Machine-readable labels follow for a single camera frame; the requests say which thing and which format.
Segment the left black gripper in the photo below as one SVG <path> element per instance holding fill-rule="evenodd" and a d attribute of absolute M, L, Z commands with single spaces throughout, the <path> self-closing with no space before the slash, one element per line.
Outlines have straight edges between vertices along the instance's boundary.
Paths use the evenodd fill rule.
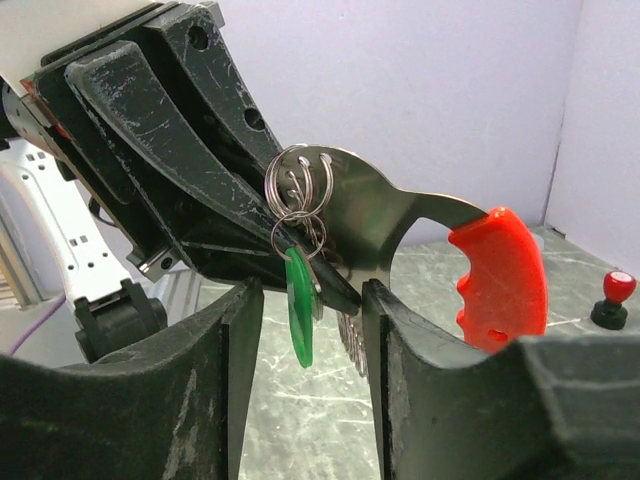
<path fill-rule="evenodd" d="M 257 188 L 281 147 L 224 24 L 216 2 L 23 1 L 19 97 L 136 259 L 168 251 L 207 278 L 284 290 L 275 250 L 309 243 Z"/>

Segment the green capped silver key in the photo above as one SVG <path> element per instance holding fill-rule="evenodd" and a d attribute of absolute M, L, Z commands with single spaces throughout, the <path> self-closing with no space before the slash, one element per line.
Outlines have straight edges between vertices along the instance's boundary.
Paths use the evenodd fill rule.
<path fill-rule="evenodd" d="M 300 247 L 288 248 L 285 255 L 291 341 L 300 366 L 309 368 L 313 364 L 314 321 L 323 316 L 321 288 Z"/>

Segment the red handled metal keyring holder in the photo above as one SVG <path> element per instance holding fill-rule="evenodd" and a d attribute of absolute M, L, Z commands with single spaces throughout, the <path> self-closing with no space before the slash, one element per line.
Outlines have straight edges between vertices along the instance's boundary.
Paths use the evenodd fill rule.
<path fill-rule="evenodd" d="M 403 190 L 353 152 L 293 145 L 269 163 L 264 192 L 277 223 L 303 229 L 310 249 L 279 248 L 284 265 L 300 247 L 319 283 L 317 260 L 327 260 L 355 288 L 390 280 L 406 232 L 420 219 L 448 231 L 469 260 L 458 281 L 457 316 L 466 343 L 494 353 L 508 342 L 546 330 L 548 293 L 542 256 L 525 223 L 510 209 L 489 210 L 445 194 Z M 328 291 L 321 286 L 321 301 Z"/>

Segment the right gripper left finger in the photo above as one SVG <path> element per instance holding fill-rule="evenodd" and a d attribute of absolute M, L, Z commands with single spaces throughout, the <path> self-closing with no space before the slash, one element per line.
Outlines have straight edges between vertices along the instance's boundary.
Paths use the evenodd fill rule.
<path fill-rule="evenodd" d="M 249 278 L 92 364 L 1 359 L 5 479 L 235 479 L 263 319 Z"/>

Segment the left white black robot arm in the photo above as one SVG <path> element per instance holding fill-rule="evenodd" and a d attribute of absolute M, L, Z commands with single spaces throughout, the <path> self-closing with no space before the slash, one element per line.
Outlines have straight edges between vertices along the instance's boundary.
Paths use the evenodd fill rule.
<path fill-rule="evenodd" d="M 90 359 L 165 322 L 83 208 L 87 189 L 156 280 L 182 262 L 224 283 L 286 286 L 280 252 L 309 255 L 323 303 L 360 296 L 301 229 L 277 220 L 262 184 L 280 147 L 221 34 L 213 1 L 5 1 L 1 140 L 57 261 Z"/>

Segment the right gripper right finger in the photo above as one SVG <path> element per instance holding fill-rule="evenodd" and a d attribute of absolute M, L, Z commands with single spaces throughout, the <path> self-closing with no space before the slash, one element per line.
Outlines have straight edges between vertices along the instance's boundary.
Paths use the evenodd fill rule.
<path fill-rule="evenodd" d="M 639 339 L 523 337 L 496 354 L 362 292 L 384 479 L 635 479 Z"/>

